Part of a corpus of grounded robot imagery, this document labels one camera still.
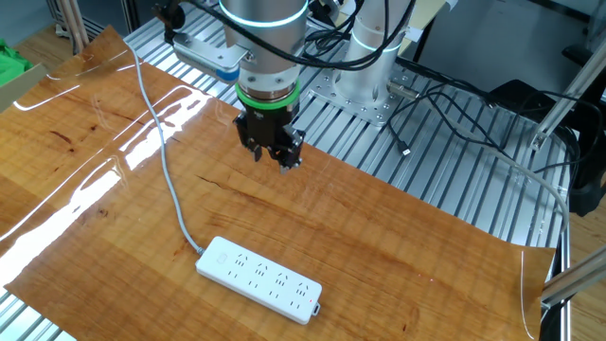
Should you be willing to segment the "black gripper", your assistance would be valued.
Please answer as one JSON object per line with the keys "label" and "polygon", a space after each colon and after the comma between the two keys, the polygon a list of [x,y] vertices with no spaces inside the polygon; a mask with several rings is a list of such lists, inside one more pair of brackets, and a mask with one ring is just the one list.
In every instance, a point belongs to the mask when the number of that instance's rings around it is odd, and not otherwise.
{"label": "black gripper", "polygon": [[294,109],[259,109],[246,106],[234,119],[241,145],[248,150],[255,162],[262,156],[261,147],[270,147],[278,156],[280,173],[286,174],[298,168],[305,132],[295,129],[291,122]]}

